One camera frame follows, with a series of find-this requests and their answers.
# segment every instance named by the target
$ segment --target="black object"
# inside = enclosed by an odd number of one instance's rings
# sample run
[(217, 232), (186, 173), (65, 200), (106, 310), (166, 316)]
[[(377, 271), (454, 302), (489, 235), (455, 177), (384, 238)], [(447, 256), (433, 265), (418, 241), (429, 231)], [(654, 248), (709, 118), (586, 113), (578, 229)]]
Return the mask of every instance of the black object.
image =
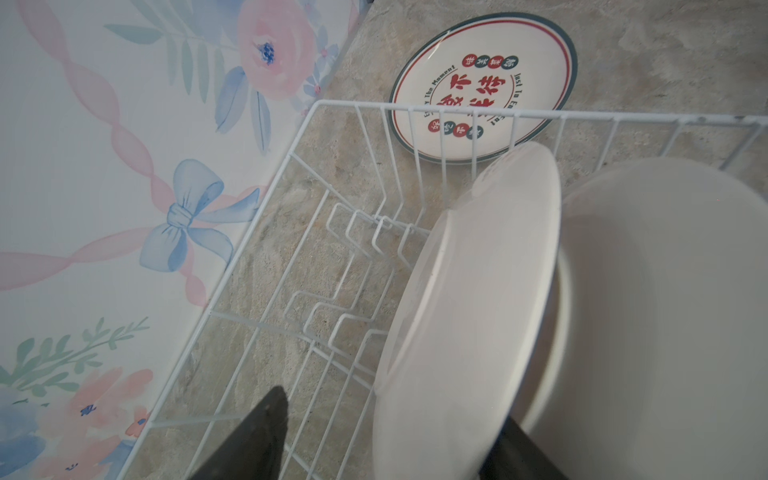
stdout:
[(288, 433), (288, 398), (276, 386), (190, 480), (277, 480)]
[(480, 479), (568, 480), (510, 417), (480, 468)]

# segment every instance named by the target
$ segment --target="blue leaf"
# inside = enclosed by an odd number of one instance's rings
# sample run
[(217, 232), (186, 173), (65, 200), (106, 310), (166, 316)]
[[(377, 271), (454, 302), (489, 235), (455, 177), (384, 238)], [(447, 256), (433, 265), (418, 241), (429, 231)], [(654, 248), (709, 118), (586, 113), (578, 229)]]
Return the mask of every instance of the blue leaf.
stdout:
[(184, 77), (184, 87), (189, 95), (192, 92), (192, 49), (186, 40), (181, 44), (181, 75)]
[(165, 29), (163, 22), (155, 15), (154, 10), (144, 0), (131, 0), (134, 7), (146, 18), (152, 25), (158, 27), (160, 30)]
[(326, 26), (323, 25), (320, 27), (320, 30), (317, 31), (317, 35), (315, 36), (315, 41), (317, 42), (317, 51), (323, 50), (326, 45), (328, 45), (328, 31), (326, 30)]
[(214, 98), (216, 102), (219, 101), (219, 94), (221, 93), (221, 86), (224, 84), (224, 55), (221, 53), (221, 48), (216, 49), (214, 53)]
[(255, 90), (250, 92), (250, 117), (253, 121), (253, 134), (256, 135), (256, 143), (261, 153), (265, 153), (270, 147), (272, 137), (272, 124), (270, 123), (270, 109), (266, 105), (266, 99)]
[(174, 8), (176, 15), (179, 15), (181, 21), (183, 21), (195, 35), (203, 34), (202, 30), (200, 30), (200, 26), (194, 20), (192, 9), (187, 4), (187, 0), (170, 0), (170, 6)]
[(208, 99), (208, 49), (204, 43), (197, 46), (197, 83), (203, 103)]
[(226, 134), (234, 127), (245, 111), (248, 100), (248, 79), (243, 67), (235, 67), (227, 73), (216, 104), (216, 131)]
[(165, 44), (168, 47), (168, 83), (172, 85), (176, 80), (176, 63), (178, 63), (179, 59), (179, 49), (176, 47), (176, 41), (170, 35), (165, 38)]
[(125, 38), (128, 41), (139, 45), (150, 45), (160, 40), (163, 33), (156, 28), (147, 27), (135, 27), (133, 25), (115, 25), (109, 24), (104, 26), (107, 30), (115, 33), (116, 35)]
[(312, 85), (304, 85), (304, 93), (310, 97), (316, 97), (315, 88)]

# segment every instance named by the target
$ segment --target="decorative plate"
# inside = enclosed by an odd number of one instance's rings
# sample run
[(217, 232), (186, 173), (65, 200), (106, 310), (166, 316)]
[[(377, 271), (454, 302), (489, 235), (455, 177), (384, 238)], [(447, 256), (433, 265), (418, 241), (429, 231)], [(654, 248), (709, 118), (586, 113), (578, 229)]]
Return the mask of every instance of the decorative plate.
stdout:
[[(389, 101), (461, 107), (562, 108), (576, 79), (573, 42), (546, 18), (495, 13), (473, 18), (434, 37), (400, 72)], [(414, 112), (419, 156), (441, 162), (437, 113)], [(472, 161), (472, 116), (443, 114), (446, 161)], [(478, 116), (477, 159), (509, 149), (512, 119)], [(549, 120), (521, 118), (516, 144), (530, 140)], [(413, 152), (407, 111), (390, 111), (389, 126)]]

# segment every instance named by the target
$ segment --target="pink flower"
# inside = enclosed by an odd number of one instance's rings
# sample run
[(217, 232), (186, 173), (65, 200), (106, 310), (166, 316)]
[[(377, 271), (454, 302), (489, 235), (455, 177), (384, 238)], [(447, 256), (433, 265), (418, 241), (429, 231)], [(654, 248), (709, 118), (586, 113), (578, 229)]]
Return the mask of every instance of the pink flower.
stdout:
[(243, 3), (237, 44), (248, 81), (267, 98), (290, 97), (312, 74), (315, 34), (294, 0)]
[(134, 422), (131, 423), (131, 426), (125, 431), (125, 435), (138, 438), (138, 436), (141, 435), (141, 431), (144, 430), (144, 426), (147, 424), (150, 414), (151, 412), (148, 412), (146, 408), (136, 407), (134, 409)]
[(44, 436), (85, 437), (88, 427), (102, 429), (130, 422), (121, 403), (144, 393), (144, 387), (152, 380), (151, 370), (131, 373), (120, 382), (122, 368), (109, 370), (103, 376), (98, 373), (93, 371), (66, 405), (43, 415), (40, 430)]
[(32, 473), (36, 478), (91, 480), (108, 469), (107, 465), (99, 463), (119, 444), (120, 437), (117, 435), (104, 440), (86, 437), (65, 439), (58, 443), (58, 456), (39, 458)]

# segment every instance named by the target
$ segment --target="red circle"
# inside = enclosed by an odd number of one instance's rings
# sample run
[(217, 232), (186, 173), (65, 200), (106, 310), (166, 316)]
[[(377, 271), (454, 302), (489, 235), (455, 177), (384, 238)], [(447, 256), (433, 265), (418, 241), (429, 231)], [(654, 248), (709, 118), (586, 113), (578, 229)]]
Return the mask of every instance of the red circle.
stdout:
[(453, 136), (454, 137), (464, 137), (467, 132), (469, 131), (469, 125), (467, 124), (458, 124), (455, 127), (453, 127)]
[(478, 59), (478, 56), (471, 53), (466, 57), (464, 57), (464, 60), (462, 60), (462, 65), (464, 65), (465, 67), (471, 67), (475, 64), (475, 61), (477, 61), (477, 59)]
[(491, 58), (491, 61), (488, 62), (489, 68), (499, 68), (502, 66), (502, 63), (504, 62), (504, 57), (501, 55), (496, 55), (494, 58)]

